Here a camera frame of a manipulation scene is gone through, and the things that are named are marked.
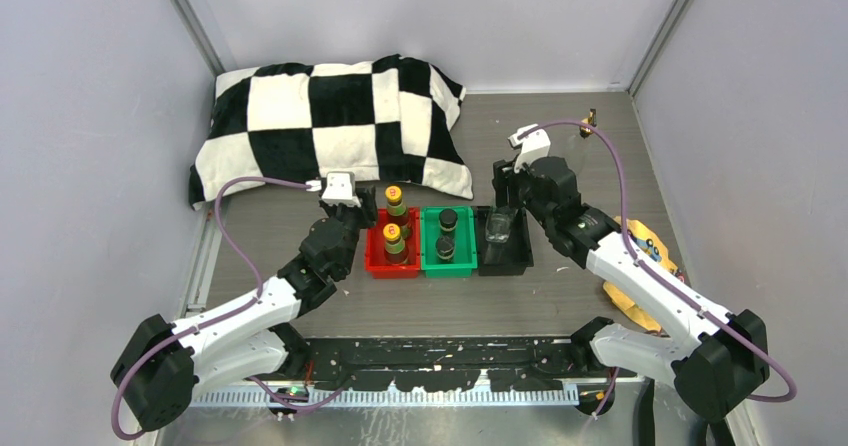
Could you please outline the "red plastic bin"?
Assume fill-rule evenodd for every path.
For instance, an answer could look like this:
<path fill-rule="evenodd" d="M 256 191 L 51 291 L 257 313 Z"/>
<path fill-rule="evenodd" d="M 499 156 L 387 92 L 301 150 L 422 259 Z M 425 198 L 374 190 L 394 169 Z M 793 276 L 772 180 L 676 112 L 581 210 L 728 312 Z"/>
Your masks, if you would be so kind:
<path fill-rule="evenodd" d="M 420 246 L 420 209 L 412 207 L 409 210 L 412 229 L 410 236 L 405 240 L 408 252 L 405 264 L 390 263 L 385 256 L 384 248 L 384 226 L 388 223 L 388 214 L 384 208 L 378 210 L 378 219 L 375 227 L 367 230 L 365 244 L 364 269 L 374 279 L 412 279 L 421 271 L 421 246 Z"/>

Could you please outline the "green plastic bin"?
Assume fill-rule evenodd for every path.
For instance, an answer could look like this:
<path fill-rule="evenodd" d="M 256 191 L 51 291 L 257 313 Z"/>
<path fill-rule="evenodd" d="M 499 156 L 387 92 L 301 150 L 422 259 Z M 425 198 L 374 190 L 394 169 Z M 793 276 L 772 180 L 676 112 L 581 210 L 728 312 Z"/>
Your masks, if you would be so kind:
<path fill-rule="evenodd" d="M 439 216 L 443 210 L 457 215 L 452 231 L 453 256 L 443 260 L 437 252 L 443 236 Z M 466 278 L 478 267 L 474 214 L 469 206 L 424 207 L 420 212 L 421 270 L 427 278 Z"/>

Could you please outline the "green label spice jar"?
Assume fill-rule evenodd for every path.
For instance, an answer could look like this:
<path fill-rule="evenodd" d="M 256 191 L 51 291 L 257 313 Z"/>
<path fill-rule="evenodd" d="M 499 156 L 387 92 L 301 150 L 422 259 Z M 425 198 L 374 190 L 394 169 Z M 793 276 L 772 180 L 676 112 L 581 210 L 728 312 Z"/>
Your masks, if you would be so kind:
<path fill-rule="evenodd" d="M 440 263 L 452 263 L 455 257 L 456 243 L 450 235 L 440 235 L 435 243 L 435 252 Z"/>

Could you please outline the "clear glass oil bottle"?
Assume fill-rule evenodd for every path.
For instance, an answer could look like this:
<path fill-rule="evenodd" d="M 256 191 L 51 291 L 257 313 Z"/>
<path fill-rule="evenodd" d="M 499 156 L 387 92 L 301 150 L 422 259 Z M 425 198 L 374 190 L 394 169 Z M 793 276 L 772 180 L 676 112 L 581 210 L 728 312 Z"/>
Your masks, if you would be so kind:
<path fill-rule="evenodd" d="M 484 237 L 491 244 L 505 244 L 511 237 L 518 209 L 510 206 L 492 206 L 488 212 Z"/>

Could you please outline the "black plastic bin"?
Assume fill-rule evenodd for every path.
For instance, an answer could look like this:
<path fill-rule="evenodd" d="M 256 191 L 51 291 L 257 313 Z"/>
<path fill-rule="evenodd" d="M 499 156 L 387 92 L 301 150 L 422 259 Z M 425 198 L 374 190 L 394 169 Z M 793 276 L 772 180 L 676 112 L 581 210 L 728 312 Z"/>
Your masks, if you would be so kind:
<path fill-rule="evenodd" d="M 521 276 L 534 265 L 532 244 L 526 214 L 518 211 L 511 222 L 505 243 L 486 239 L 490 206 L 473 207 L 478 274 L 480 276 Z"/>

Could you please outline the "black white checkered cloth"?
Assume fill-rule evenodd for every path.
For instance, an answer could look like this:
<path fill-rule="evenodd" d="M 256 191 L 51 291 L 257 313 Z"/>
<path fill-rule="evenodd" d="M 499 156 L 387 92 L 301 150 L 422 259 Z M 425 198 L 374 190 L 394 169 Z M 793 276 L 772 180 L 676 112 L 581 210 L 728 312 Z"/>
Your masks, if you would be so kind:
<path fill-rule="evenodd" d="M 451 136 L 465 96 L 437 66 L 400 54 L 223 73 L 189 169 L 188 204 L 263 178 L 306 183 L 335 171 L 471 199 L 472 175 Z"/>

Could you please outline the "yellow cloth rag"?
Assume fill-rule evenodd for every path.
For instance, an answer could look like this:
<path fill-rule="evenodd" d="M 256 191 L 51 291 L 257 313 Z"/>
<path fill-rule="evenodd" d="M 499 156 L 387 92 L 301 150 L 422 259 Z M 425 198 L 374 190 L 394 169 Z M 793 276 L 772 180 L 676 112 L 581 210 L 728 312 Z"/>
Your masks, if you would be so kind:
<path fill-rule="evenodd" d="M 627 220 L 627 227 L 630 238 L 641 251 L 678 279 L 685 279 L 683 270 L 670 259 L 667 246 L 652 230 L 642 222 L 634 219 Z M 660 323 L 616 285 L 606 281 L 603 283 L 602 288 L 611 303 L 636 325 L 653 334 L 660 335 L 663 333 Z"/>

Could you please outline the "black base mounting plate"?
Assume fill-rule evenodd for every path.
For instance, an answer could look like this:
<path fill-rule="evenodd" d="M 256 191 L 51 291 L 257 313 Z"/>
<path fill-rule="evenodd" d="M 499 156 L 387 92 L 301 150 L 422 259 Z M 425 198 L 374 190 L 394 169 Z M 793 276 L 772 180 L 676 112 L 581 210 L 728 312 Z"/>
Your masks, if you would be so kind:
<path fill-rule="evenodd" d="M 365 392 L 468 391 L 483 378 L 496 392 L 554 391 L 608 377 L 567 336 L 311 338 L 293 366 L 261 376 Z"/>

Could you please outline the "yellow cap chili sauce bottle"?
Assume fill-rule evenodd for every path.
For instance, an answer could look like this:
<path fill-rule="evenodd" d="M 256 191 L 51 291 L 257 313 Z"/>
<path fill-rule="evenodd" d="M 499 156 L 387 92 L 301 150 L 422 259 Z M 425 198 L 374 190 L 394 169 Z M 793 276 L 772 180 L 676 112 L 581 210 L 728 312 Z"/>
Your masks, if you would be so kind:
<path fill-rule="evenodd" d="M 387 215 L 389 223 L 400 229 L 401 237 L 406 240 L 412 231 L 409 209 L 404 201 L 403 192 L 399 186 L 391 185 L 385 190 L 387 200 Z"/>

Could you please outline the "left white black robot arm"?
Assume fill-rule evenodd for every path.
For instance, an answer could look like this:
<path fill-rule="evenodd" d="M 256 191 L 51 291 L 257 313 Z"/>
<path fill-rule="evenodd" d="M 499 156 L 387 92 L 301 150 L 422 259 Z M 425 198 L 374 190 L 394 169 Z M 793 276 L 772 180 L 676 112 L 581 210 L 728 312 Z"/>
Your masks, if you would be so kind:
<path fill-rule="evenodd" d="M 298 378 L 308 347 L 291 321 L 317 309 L 353 268 L 361 231 L 375 226 L 375 189 L 327 186 L 297 255 L 255 290 L 172 322 L 139 323 L 110 372 L 112 427 L 134 440 L 175 421 L 197 397 L 245 378 Z"/>

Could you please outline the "brown sauce glass bottle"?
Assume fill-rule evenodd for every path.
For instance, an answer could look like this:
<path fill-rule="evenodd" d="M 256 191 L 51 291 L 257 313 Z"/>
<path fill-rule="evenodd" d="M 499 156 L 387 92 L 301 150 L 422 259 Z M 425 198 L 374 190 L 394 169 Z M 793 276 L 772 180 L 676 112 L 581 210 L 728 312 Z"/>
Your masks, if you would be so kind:
<path fill-rule="evenodd" d="M 588 157 L 589 138 L 593 135 L 590 126 L 597 126 L 597 110 L 590 108 L 588 116 L 581 120 L 582 126 L 566 138 L 565 160 L 569 168 L 579 177 Z"/>

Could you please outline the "aluminium slotted rail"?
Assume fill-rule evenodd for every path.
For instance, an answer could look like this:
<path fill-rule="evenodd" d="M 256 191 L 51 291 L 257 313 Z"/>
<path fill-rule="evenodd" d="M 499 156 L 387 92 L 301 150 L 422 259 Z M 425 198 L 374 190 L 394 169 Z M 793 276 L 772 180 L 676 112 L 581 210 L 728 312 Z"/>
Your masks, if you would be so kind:
<path fill-rule="evenodd" d="M 426 392 L 420 387 L 403 392 L 395 387 L 386 391 L 345 391 L 327 403 L 327 408 L 379 407 L 476 407 L 476 406 L 576 406 L 579 393 L 574 384 L 553 390 L 494 391 L 488 384 L 468 390 Z M 196 408 L 278 407 L 280 404 L 257 386 L 234 386 L 201 396 L 191 405 Z"/>

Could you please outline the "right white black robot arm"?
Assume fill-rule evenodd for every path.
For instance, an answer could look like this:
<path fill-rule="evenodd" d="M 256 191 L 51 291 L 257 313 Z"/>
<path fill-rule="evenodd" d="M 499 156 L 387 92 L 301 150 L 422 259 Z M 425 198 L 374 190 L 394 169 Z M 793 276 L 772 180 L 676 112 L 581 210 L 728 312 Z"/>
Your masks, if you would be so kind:
<path fill-rule="evenodd" d="M 745 345 L 766 350 L 763 320 L 707 300 L 637 250 L 619 223 L 582 201 L 563 158 L 540 158 L 521 170 L 512 161 L 497 161 L 492 184 L 496 205 L 533 217 L 555 251 L 617 286 L 665 333 L 652 336 L 598 317 L 572 336 L 577 372 L 591 377 L 606 367 L 632 371 L 673 387 L 710 422 L 723 419 L 769 379 L 766 361 Z"/>

